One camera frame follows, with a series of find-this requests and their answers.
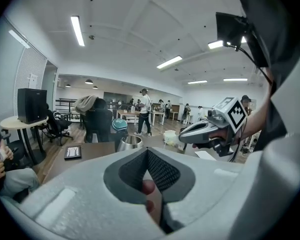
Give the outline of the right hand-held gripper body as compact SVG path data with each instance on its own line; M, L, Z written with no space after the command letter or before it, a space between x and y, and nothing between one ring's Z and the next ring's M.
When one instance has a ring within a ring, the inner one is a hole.
M226 130L226 137L213 137L209 142L220 157L232 155L230 146L248 115L237 97L226 97L207 112L207 120L219 130Z

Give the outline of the person's right hand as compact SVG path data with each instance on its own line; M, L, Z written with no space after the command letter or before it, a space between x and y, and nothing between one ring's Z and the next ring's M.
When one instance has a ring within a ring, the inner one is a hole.
M213 147L211 140L214 139L221 139L222 141L226 141L228 136L228 131L224 129L219 129L215 132L211 132L208 136L208 142L207 143L194 143L192 145L193 148L198 148L198 149L211 149Z

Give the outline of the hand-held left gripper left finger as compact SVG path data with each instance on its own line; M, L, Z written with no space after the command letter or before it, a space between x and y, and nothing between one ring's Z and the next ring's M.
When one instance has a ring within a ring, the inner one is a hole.
M121 151L80 162L43 184L21 204L4 206L35 240L159 240L165 233L145 205L122 202L104 184L106 168Z

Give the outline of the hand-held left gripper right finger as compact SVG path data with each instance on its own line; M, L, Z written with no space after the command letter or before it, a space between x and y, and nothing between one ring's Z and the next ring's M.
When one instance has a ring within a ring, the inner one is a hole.
M240 163L148 148L148 171L161 192L160 227L151 240L241 240L235 235L243 206Z

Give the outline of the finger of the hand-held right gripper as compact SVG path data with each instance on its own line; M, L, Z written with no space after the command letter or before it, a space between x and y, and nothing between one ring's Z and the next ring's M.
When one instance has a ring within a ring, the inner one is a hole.
M179 134L179 140L185 144L204 144L208 142L210 133L219 130L219 128L202 128L188 129L186 128Z
M194 124L191 124L187 127L188 129L210 129L210 128L216 128L216 126L211 122L196 122Z

